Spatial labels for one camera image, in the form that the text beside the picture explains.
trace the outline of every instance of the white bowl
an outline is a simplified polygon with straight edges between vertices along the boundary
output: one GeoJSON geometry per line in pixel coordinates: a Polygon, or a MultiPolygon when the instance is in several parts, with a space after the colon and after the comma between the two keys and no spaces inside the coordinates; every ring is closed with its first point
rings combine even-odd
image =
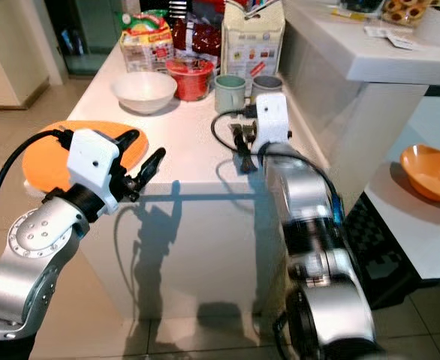
{"type": "Polygon", "coordinates": [[[111,89],[123,106],[140,114],[152,114],[172,100],[176,81],[164,73],[124,73],[111,89]]]}

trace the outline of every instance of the orange bowl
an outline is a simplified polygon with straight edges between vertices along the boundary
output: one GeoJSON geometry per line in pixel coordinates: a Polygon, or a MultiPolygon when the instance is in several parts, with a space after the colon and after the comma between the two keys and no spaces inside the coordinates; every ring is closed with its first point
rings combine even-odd
{"type": "Polygon", "coordinates": [[[412,187],[426,198],[440,201],[440,150],[413,145],[400,155],[412,187]]]}

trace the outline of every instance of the white counter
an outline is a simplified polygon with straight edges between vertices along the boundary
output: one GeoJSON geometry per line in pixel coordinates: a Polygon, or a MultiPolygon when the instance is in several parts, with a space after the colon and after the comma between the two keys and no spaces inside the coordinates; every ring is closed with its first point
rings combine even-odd
{"type": "Polygon", "coordinates": [[[440,47],[397,49],[368,37],[360,22],[331,15],[326,5],[285,0],[284,6],[287,21],[347,80],[440,85],[440,47]]]}
{"type": "MultiPolygon", "coordinates": [[[[167,154],[137,203],[124,202],[92,225],[81,245],[87,260],[124,318],[265,311],[271,295],[283,299],[273,289],[283,284],[285,246],[263,176],[238,174],[231,152],[210,133],[214,92],[139,116],[110,90],[124,72],[116,46],[68,119],[138,127],[149,140],[146,157],[160,146],[167,154]]],[[[324,165],[294,106],[289,117],[293,145],[324,165]]],[[[231,138],[225,123],[218,130],[231,138]]]]}
{"type": "MultiPolygon", "coordinates": [[[[204,100],[196,102],[174,98],[167,108],[158,113],[141,116],[121,108],[110,90],[112,81],[125,72],[125,63],[117,45],[68,116],[68,120],[119,122],[139,128],[146,133],[149,140],[149,151],[145,158],[158,147],[164,146],[167,155],[161,163],[160,172],[147,186],[147,194],[169,194],[170,188],[163,185],[170,185],[176,180],[181,183],[182,192],[187,194],[226,194],[229,189],[225,187],[225,182],[236,192],[251,192],[247,176],[239,175],[234,166],[223,166],[222,178],[218,177],[218,164],[225,159],[231,159],[232,155],[230,150],[216,142],[210,132],[210,122],[217,115],[213,91],[204,100]]],[[[321,153],[312,145],[315,143],[310,133],[302,127],[305,125],[298,111],[290,108],[289,116],[294,132],[292,145],[313,161],[325,165],[321,153]]],[[[218,132],[225,139],[231,140],[231,131],[226,126],[231,120],[225,118],[224,121],[218,123],[218,132]]],[[[141,163],[131,172],[136,174],[140,165],[141,163]]]]}
{"type": "Polygon", "coordinates": [[[419,143],[440,149],[440,97],[420,102],[366,194],[420,277],[440,279],[440,202],[418,194],[399,164],[403,149],[419,143]]]}

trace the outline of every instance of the cabinet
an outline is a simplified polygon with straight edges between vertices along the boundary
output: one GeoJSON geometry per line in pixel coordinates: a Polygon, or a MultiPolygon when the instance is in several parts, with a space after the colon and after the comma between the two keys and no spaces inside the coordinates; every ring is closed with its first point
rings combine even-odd
{"type": "Polygon", "coordinates": [[[48,73],[20,1],[0,0],[0,107],[26,108],[48,73]]]}

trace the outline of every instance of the orange plate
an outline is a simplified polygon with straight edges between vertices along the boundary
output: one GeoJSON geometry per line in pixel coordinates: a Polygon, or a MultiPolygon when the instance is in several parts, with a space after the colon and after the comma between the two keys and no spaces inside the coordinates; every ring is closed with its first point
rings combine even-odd
{"type": "Polygon", "coordinates": [[[440,150],[426,145],[410,146],[400,155],[400,163],[416,191],[440,201],[440,150]]]}
{"type": "MultiPolygon", "coordinates": [[[[134,127],[108,121],[59,121],[48,125],[43,130],[58,129],[60,126],[73,131],[88,128],[101,131],[115,138],[134,127]]],[[[130,170],[145,155],[148,149],[148,139],[144,132],[136,139],[122,156],[121,164],[130,170]]],[[[31,186],[51,191],[55,187],[67,190],[70,175],[67,170],[68,151],[58,144],[56,138],[49,136],[30,145],[23,157],[23,174],[31,186]]]]}

